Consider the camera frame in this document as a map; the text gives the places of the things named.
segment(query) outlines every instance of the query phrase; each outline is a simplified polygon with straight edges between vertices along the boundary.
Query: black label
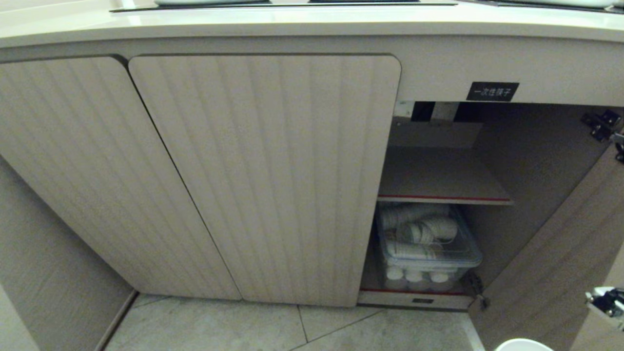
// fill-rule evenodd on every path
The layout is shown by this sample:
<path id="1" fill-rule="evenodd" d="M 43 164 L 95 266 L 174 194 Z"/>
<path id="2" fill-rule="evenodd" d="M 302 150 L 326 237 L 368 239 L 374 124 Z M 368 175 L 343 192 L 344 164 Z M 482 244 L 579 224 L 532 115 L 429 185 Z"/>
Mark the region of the black label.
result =
<path id="1" fill-rule="evenodd" d="M 520 83 L 473 82 L 466 100 L 469 101 L 511 101 Z"/>

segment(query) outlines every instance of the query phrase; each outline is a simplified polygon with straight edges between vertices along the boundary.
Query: wall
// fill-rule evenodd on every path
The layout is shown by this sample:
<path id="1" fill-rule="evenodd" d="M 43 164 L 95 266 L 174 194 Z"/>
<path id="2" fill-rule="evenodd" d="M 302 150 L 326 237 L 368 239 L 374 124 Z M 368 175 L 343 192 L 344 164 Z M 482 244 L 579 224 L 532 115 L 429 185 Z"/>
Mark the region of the wall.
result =
<path id="1" fill-rule="evenodd" d="M 41 350 L 95 350 L 134 294 L 2 158 L 0 287 L 11 338 L 32 349 L 26 329 Z"/>

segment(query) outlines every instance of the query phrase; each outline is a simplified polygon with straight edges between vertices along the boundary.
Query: container lid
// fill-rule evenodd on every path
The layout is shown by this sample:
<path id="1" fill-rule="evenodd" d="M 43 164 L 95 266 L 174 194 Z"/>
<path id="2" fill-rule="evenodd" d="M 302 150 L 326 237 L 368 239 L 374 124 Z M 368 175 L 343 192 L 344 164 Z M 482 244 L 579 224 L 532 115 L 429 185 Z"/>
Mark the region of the container lid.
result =
<path id="1" fill-rule="evenodd" d="M 451 206 L 450 216 L 457 221 L 459 230 L 448 244 L 407 244 L 378 230 L 381 251 L 388 265 L 417 267 L 425 271 L 477 267 L 483 255 L 457 206 Z"/>

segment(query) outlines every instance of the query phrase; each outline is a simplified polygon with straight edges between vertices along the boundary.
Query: cabinet door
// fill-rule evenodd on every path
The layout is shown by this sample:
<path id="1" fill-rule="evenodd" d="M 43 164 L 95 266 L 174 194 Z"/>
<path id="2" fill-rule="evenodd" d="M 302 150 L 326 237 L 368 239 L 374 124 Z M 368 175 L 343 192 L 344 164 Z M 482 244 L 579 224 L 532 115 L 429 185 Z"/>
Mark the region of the cabinet door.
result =
<path id="1" fill-rule="evenodd" d="M 614 147 L 607 149 L 486 288 L 483 295 L 490 298 L 490 307 L 481 311 L 478 301 L 471 305 L 469 312 L 486 349 L 525 337 L 557 351 L 570 350 L 588 314 L 585 292 L 603 286 L 609 271 L 616 267 L 613 263 L 624 240 L 624 165 L 615 155 Z M 585 338 L 582 342 L 597 345 Z"/>
<path id="2" fill-rule="evenodd" d="M 131 60 L 244 299 L 356 303 L 400 70 L 391 56 Z"/>
<path id="3" fill-rule="evenodd" d="M 1 64 L 0 91 L 0 153 L 132 286 L 240 298 L 121 63 Z"/>

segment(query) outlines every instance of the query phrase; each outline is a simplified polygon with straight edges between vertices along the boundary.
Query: cabinet hinge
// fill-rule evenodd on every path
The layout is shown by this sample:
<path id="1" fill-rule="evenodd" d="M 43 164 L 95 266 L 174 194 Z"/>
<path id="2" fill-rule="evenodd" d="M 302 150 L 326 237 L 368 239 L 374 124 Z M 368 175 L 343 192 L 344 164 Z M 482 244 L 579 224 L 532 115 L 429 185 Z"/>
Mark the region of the cabinet hinge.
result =
<path id="1" fill-rule="evenodd" d="M 483 281 L 472 269 L 464 274 L 462 283 L 468 294 L 475 299 L 474 303 L 479 304 L 481 311 L 490 307 L 490 299 L 483 296 Z"/>
<path id="2" fill-rule="evenodd" d="M 622 127 L 621 121 L 622 117 L 611 110 L 606 110 L 602 115 L 588 113 L 581 118 L 581 122 L 592 128 L 590 135 L 594 139 L 615 144 L 618 150 L 615 159 L 624 163 L 624 135 L 618 133 Z"/>

